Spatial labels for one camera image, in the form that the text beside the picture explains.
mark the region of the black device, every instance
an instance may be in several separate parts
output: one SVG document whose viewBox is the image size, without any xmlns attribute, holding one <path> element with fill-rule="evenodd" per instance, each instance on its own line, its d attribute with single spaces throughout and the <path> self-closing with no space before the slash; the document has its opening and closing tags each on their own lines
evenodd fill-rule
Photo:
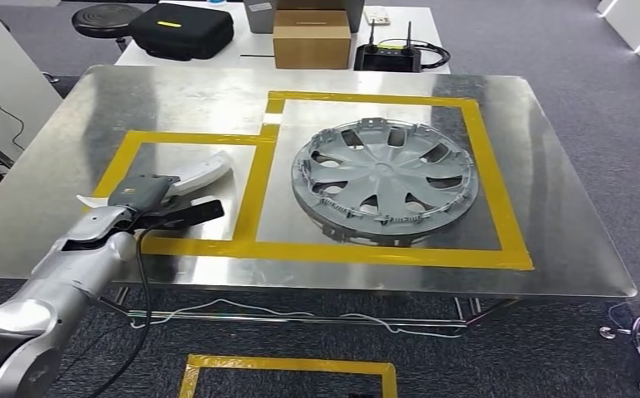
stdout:
<svg viewBox="0 0 640 398">
<path fill-rule="evenodd" d="M 228 12 L 166 3 L 130 22 L 129 32 L 150 56 L 177 61 L 210 59 L 235 35 Z"/>
<path fill-rule="evenodd" d="M 371 21 L 369 43 L 356 49 L 354 70 L 420 72 L 420 50 L 411 45 L 411 28 L 412 22 L 408 22 L 408 37 L 403 48 L 385 48 L 374 44 L 374 22 Z"/>
</svg>

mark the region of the black stool seat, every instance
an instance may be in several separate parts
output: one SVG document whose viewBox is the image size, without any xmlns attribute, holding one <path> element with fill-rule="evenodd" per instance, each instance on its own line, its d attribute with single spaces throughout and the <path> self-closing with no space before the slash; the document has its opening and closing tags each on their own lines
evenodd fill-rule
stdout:
<svg viewBox="0 0 640 398">
<path fill-rule="evenodd" d="M 117 39 L 129 36 L 129 23 L 142 13 L 127 4 L 98 4 L 79 10 L 71 18 L 71 24 L 83 36 Z"/>
</svg>

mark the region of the yellow tape outline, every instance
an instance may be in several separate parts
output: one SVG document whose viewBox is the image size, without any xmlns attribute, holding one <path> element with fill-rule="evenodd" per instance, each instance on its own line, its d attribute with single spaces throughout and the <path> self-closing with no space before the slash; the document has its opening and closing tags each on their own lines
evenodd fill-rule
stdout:
<svg viewBox="0 0 640 398">
<path fill-rule="evenodd" d="M 362 245 L 321 245 L 257 241 L 256 234 L 274 160 L 279 124 L 263 123 L 259 134 L 162 133 L 128 131 L 94 197 L 108 196 L 122 180 L 143 143 L 198 143 L 255 147 L 245 194 L 232 240 L 148 237 L 143 252 L 150 255 L 199 255 L 264 260 L 357 262 L 479 269 L 533 269 L 517 224 L 496 156 L 488 139 L 478 102 L 470 98 L 407 95 L 363 95 L 301 91 L 270 91 L 265 112 L 281 115 L 287 100 L 428 105 L 459 108 L 472 144 L 481 185 L 501 244 L 500 250 L 400 248 Z"/>
<path fill-rule="evenodd" d="M 381 376 L 381 396 L 396 398 L 395 367 L 389 362 L 333 361 L 305 358 L 220 357 L 191 354 L 183 372 L 179 398 L 193 398 L 202 367 L 265 371 L 329 371 Z"/>
</svg>

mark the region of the cardboard box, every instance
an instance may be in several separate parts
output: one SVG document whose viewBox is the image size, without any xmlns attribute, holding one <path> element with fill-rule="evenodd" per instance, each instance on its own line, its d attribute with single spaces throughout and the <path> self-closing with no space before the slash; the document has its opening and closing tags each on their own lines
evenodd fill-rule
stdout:
<svg viewBox="0 0 640 398">
<path fill-rule="evenodd" d="M 347 69 L 351 45 L 344 11 L 276 12 L 274 56 L 278 69 Z"/>
</svg>

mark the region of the white plastic part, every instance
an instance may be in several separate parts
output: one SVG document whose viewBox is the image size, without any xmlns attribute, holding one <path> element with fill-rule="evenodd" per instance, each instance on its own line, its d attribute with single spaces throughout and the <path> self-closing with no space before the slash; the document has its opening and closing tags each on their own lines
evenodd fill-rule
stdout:
<svg viewBox="0 0 640 398">
<path fill-rule="evenodd" d="M 196 189 L 207 187 L 230 171 L 231 167 L 232 158 L 230 155 L 225 151 L 220 151 L 204 162 L 181 167 L 173 172 L 167 173 L 168 175 L 178 176 L 181 181 L 171 186 L 164 199 L 168 199 L 174 195 L 186 195 Z M 90 208 L 108 205 L 107 197 L 84 197 L 82 195 L 76 195 L 76 198 Z"/>
</svg>

